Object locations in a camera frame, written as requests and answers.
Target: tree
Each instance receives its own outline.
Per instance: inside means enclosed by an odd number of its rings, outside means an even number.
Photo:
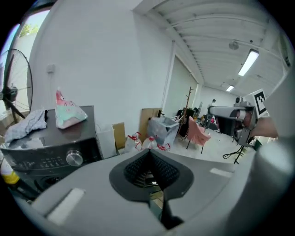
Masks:
[[[34,27],[32,27],[31,24],[25,24],[19,37],[23,37],[29,34],[36,34],[38,30],[39,30],[38,25],[35,25]]]

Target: person's arm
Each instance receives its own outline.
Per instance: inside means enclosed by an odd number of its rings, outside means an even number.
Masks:
[[[270,117],[261,117],[258,119],[255,128],[251,131],[250,136],[276,138],[278,134],[272,119]]]

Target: silver knob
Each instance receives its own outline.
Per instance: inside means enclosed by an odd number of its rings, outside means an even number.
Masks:
[[[66,162],[71,166],[80,166],[83,163],[82,154],[76,150],[68,151],[66,154]]]

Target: clear plastic storage box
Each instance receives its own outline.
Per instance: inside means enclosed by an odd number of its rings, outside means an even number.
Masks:
[[[170,146],[172,146],[178,127],[179,123],[170,118],[164,116],[160,118],[153,117],[148,122],[147,135],[153,136],[160,145],[166,145],[169,143]]]

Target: pink chair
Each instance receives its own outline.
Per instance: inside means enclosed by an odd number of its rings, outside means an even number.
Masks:
[[[191,116],[189,117],[189,132],[186,137],[188,138],[189,143],[192,141],[203,146],[201,153],[203,153],[205,143],[211,139],[211,136],[205,133],[205,128],[200,127]]]

